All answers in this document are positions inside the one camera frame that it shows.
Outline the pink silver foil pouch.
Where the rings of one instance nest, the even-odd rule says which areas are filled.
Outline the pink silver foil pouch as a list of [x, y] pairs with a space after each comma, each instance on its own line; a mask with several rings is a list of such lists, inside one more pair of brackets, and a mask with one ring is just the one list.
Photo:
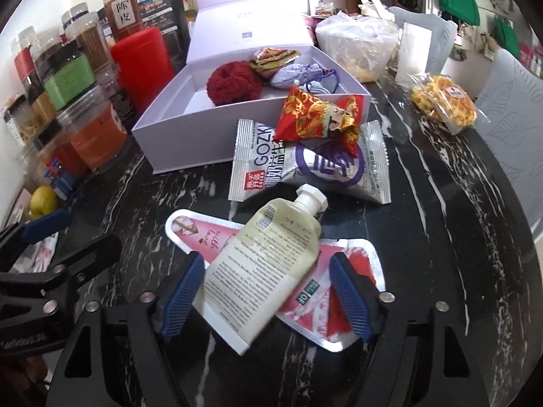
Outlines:
[[[165, 224], [168, 238], [185, 253], [200, 253], [206, 265], [216, 259], [242, 228], [241, 223], [192, 210], [173, 212]], [[331, 285], [331, 258], [337, 253], [345, 254], [355, 271], [368, 276], [379, 291], [386, 289], [386, 282], [377, 251], [366, 239], [323, 239], [319, 250], [314, 267], [284, 302], [276, 318], [315, 345], [339, 353], [352, 346], [358, 337]]]

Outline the cream spout pouch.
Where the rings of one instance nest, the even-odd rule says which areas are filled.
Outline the cream spout pouch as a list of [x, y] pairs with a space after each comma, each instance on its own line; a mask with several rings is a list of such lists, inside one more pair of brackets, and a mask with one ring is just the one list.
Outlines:
[[244, 355], [319, 255], [318, 214], [327, 197], [302, 185], [297, 198], [261, 207], [207, 267], [194, 301], [206, 323]]

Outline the silver purple snack bag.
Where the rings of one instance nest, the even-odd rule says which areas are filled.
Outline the silver purple snack bag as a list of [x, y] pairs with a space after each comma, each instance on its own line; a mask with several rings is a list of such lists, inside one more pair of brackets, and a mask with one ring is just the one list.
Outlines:
[[228, 199], [244, 202], [279, 184], [308, 183], [380, 205], [392, 201], [388, 150], [376, 120], [364, 123], [347, 153], [331, 141], [274, 141], [275, 129], [252, 119], [238, 122]]

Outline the red gold snack packet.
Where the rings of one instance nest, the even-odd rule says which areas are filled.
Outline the red gold snack packet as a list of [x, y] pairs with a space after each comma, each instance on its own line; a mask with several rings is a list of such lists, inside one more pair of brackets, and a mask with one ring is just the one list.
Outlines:
[[273, 141], [331, 140], [357, 157], [363, 105], [361, 95], [342, 97], [334, 104], [292, 85]]

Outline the dark red fluffy scrunchie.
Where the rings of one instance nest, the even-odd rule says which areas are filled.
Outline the dark red fluffy scrunchie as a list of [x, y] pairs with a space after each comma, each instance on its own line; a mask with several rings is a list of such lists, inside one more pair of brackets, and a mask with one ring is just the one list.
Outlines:
[[206, 83], [209, 99], [215, 106], [256, 100], [262, 83], [249, 62], [227, 62], [216, 68]]

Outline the brown red snack packet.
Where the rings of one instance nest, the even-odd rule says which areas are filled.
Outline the brown red snack packet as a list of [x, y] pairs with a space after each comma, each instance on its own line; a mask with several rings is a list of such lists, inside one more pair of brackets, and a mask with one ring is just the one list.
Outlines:
[[284, 66], [294, 62], [301, 53], [290, 49], [263, 48], [253, 54], [249, 66], [263, 79], [269, 80]]

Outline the yellow green apple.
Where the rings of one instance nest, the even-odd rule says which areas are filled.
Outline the yellow green apple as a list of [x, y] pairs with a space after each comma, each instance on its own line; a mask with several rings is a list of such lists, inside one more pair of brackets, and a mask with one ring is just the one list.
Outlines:
[[38, 187], [30, 198], [30, 218], [40, 219], [58, 210], [58, 197], [50, 186]]

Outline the orange label clear jar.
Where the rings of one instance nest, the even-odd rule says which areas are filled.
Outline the orange label clear jar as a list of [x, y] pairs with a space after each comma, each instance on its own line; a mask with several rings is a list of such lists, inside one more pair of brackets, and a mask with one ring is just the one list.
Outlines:
[[93, 172], [113, 161], [127, 143], [128, 132], [99, 86], [69, 105], [58, 121], [70, 144]]

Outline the green label jar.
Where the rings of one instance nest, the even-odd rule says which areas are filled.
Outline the green label jar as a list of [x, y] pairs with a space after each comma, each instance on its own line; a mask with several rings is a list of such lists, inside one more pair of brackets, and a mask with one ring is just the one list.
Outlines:
[[42, 81], [58, 112], [94, 87], [96, 78], [83, 45], [72, 40], [56, 51], [46, 53]]

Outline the red label tall jar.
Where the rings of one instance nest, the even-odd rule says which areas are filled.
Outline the red label tall jar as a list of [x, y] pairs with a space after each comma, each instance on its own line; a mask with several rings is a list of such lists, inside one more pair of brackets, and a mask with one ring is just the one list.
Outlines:
[[21, 31], [11, 43], [18, 78], [25, 89], [27, 101], [30, 104], [33, 104], [44, 92], [42, 82], [30, 54], [30, 46], [34, 43], [35, 38], [36, 32], [34, 27], [30, 26]]

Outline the red plastic canister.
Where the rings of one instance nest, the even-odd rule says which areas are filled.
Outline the red plastic canister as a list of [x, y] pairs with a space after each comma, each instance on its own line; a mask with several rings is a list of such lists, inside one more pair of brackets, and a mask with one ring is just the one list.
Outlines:
[[110, 52], [119, 67], [120, 86], [136, 112], [144, 113], [175, 75], [161, 31], [146, 27], [118, 41]]

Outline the dark label spice jar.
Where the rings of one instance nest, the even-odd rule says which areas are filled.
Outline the dark label spice jar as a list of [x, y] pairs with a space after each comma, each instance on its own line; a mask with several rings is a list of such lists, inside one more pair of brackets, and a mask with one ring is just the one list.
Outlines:
[[67, 40], [76, 40], [83, 47], [94, 74], [111, 65], [110, 48], [97, 12], [89, 12], [77, 18], [64, 32]]

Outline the lavender gift box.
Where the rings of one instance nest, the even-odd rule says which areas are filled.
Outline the lavender gift box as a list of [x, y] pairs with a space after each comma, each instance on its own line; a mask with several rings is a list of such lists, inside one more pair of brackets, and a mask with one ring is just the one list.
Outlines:
[[338, 103], [366, 88], [318, 49], [279, 0], [196, 0], [185, 67], [132, 129], [157, 174], [232, 159], [240, 119], [275, 125], [290, 86]]

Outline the grey chair near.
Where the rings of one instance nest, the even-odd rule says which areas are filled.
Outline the grey chair near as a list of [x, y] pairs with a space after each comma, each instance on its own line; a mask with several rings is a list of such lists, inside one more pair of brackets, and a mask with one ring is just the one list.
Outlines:
[[542, 80], [505, 49], [476, 101], [476, 129], [508, 177], [533, 237], [542, 236]]

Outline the cream water bottle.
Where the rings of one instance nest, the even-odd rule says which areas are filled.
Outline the cream water bottle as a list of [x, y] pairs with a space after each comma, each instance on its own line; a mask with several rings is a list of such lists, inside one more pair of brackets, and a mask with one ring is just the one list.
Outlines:
[[380, 0], [360, 0], [358, 5], [364, 17], [379, 18], [394, 22], [395, 15], [390, 12]]

